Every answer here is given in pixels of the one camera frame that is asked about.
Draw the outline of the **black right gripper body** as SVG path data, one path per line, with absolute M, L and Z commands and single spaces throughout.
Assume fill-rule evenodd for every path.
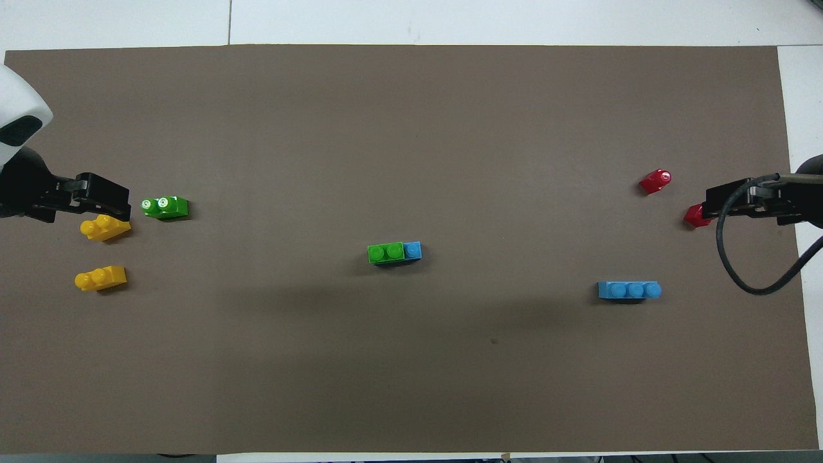
M 759 182 L 751 188 L 756 198 L 753 219 L 777 219 L 779 225 L 808 222 L 822 226 L 822 156 L 802 162 L 796 172 Z

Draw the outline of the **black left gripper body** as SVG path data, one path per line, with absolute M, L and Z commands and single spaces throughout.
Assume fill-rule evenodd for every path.
M 79 214 L 73 194 L 62 189 L 65 182 L 73 179 L 53 175 L 35 150 L 23 147 L 2 167 L 1 217 L 53 223 L 57 212 Z

